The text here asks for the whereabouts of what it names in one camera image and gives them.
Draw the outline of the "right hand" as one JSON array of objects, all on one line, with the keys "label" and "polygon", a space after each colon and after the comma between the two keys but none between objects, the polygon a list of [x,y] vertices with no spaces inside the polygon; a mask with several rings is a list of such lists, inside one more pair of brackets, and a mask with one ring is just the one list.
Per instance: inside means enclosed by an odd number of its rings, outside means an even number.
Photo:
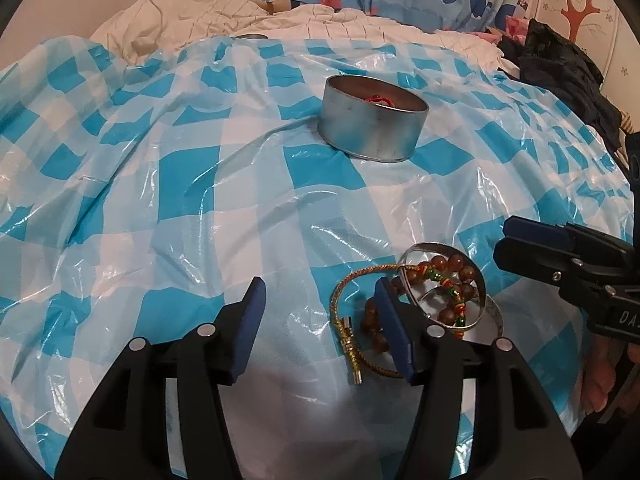
[{"label": "right hand", "polygon": [[[608,404],[608,394],[615,385],[615,370],[608,360],[611,341],[605,336],[591,335],[591,346],[585,362],[582,378],[582,394],[580,400],[587,415],[599,413]],[[628,356],[632,362],[639,363],[639,346],[631,344]],[[626,414],[633,413],[639,403],[636,388],[628,390],[622,400],[620,409]]]}]

